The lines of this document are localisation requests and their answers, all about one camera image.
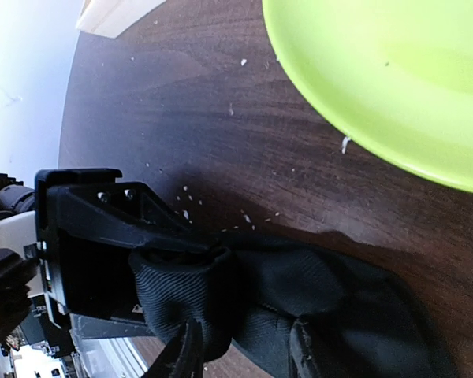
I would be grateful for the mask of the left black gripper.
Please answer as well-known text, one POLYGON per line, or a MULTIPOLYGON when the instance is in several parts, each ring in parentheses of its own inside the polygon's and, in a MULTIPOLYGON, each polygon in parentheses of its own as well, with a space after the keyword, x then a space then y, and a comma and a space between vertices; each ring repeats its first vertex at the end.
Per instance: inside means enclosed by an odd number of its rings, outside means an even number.
POLYGON ((50 319, 82 316, 143 326, 131 250, 206 253, 197 232, 145 184, 117 169, 41 170, 35 177, 37 239, 50 319))

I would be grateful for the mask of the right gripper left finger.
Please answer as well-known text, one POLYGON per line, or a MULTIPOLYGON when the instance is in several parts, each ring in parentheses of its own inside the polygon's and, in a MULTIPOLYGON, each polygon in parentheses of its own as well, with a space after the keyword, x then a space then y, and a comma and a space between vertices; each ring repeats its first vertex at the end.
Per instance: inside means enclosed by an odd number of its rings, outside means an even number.
POLYGON ((189 318, 165 345, 142 378, 191 378, 203 376, 201 324, 189 318))

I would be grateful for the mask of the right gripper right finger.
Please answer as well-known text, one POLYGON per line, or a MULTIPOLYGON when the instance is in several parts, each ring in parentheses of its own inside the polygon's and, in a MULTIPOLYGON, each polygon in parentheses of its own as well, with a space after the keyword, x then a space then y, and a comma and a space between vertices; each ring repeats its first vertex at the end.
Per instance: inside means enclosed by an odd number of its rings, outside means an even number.
POLYGON ((362 377, 361 358, 351 334, 297 318, 289 334, 291 377, 362 377))

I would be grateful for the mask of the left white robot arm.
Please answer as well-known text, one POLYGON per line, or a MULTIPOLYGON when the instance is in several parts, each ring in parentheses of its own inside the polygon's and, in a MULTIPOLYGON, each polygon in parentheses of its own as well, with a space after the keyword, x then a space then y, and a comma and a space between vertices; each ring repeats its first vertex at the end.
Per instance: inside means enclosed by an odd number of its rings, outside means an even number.
POLYGON ((42 170, 31 188, 0 174, 0 342, 36 295, 83 339, 148 335, 129 255, 191 262, 217 242, 117 169, 42 170))

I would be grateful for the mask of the black necktie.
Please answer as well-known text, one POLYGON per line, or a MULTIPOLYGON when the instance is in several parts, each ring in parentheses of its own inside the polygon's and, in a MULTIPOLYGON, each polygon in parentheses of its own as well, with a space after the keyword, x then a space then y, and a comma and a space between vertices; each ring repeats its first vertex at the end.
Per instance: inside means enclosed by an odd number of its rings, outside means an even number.
POLYGON ((166 345, 189 318, 203 333, 203 365, 231 345, 276 377, 291 377, 297 318, 350 333, 362 377, 456 377, 425 306, 394 273, 319 246, 226 233, 208 253, 179 262, 156 252, 128 258, 147 326, 166 345))

